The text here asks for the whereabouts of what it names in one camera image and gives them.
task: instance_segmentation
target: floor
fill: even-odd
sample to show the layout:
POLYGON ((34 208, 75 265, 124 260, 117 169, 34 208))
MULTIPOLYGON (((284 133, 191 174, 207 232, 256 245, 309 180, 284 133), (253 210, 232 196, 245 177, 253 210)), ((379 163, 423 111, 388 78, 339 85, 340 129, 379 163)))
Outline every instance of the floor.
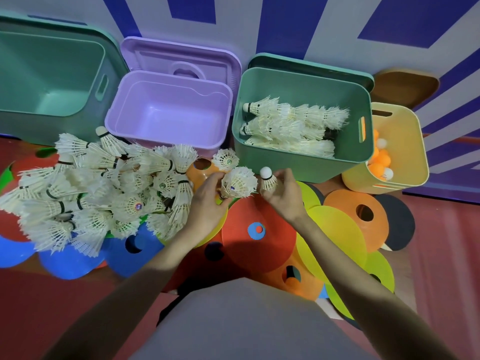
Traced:
MULTIPOLYGON (((38 146, 0 138, 0 170, 38 146)), ((341 188, 338 179, 319 186, 326 195, 341 188)), ((417 231, 407 249, 383 254, 393 268, 395 293, 437 332, 462 360, 479 359, 480 206, 401 196, 411 209, 417 231)), ((120 279, 109 268, 75 281, 52 278, 35 256, 0 271, 0 348, 3 359, 35 359, 88 308, 115 288, 120 279)), ((118 353, 126 359, 155 328, 159 311, 175 297, 159 296, 118 353)), ((374 352, 363 333, 334 320, 355 342, 374 352)))

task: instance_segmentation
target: gray shirt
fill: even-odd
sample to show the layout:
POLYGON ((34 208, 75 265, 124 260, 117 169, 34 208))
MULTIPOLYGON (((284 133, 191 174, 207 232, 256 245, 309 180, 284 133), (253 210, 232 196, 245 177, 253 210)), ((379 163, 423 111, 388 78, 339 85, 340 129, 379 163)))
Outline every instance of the gray shirt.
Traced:
POLYGON ((191 292, 130 359, 375 358, 315 302, 241 278, 191 292))

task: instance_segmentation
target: yellow storage bin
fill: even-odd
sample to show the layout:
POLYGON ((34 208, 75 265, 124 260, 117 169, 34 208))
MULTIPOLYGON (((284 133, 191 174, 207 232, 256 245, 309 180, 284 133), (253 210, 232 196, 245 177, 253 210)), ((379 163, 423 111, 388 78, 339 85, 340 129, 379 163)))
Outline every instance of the yellow storage bin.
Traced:
POLYGON ((356 192, 382 194, 423 185, 429 170, 417 115, 389 103, 372 102, 371 109, 374 129, 388 142, 393 178, 381 180, 370 173, 367 163, 360 163, 342 173, 345 186, 356 192))

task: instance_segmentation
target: person's right arm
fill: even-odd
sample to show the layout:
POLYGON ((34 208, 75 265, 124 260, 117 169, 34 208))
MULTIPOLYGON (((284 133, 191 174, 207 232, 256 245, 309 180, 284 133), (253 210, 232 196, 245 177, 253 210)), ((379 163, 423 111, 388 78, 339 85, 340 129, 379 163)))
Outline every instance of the person's right arm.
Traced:
POLYGON ((283 189, 262 196, 307 242, 323 272, 385 360, 454 360, 428 325, 340 250, 308 216, 291 169, 275 173, 283 189))

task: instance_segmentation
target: person's left arm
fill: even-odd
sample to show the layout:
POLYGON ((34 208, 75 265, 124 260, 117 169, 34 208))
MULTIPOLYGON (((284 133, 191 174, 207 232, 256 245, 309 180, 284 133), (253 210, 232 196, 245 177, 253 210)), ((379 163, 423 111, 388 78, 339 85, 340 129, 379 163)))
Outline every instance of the person's left arm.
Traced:
POLYGON ((228 209, 231 199, 221 205, 215 202, 215 188, 222 177, 223 173, 214 173, 204 182, 195 192, 185 227, 138 272, 82 315, 43 360, 115 356, 185 255, 217 226, 228 209))

